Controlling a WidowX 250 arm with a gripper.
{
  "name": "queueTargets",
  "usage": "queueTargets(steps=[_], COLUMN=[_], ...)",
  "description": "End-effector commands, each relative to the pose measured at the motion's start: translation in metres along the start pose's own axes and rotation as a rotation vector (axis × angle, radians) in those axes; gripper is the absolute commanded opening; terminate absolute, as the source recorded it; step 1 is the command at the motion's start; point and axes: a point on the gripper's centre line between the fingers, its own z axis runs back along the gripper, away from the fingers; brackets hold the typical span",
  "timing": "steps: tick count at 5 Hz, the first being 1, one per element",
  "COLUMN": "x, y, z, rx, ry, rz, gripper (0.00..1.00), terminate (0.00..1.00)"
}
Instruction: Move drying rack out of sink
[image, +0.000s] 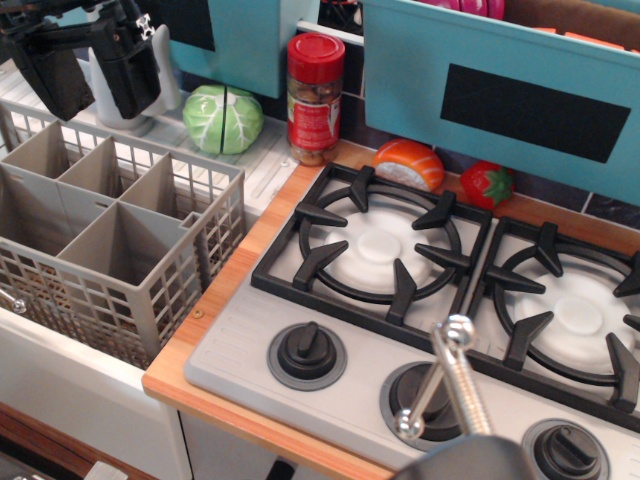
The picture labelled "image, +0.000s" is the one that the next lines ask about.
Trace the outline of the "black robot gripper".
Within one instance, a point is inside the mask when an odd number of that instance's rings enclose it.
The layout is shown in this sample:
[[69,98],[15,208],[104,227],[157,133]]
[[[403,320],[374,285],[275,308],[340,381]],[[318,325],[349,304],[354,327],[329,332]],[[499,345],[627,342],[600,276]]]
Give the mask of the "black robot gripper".
[[94,51],[124,119],[159,96],[153,28],[134,1],[3,1],[1,33],[24,79],[63,121],[95,102],[76,48]]

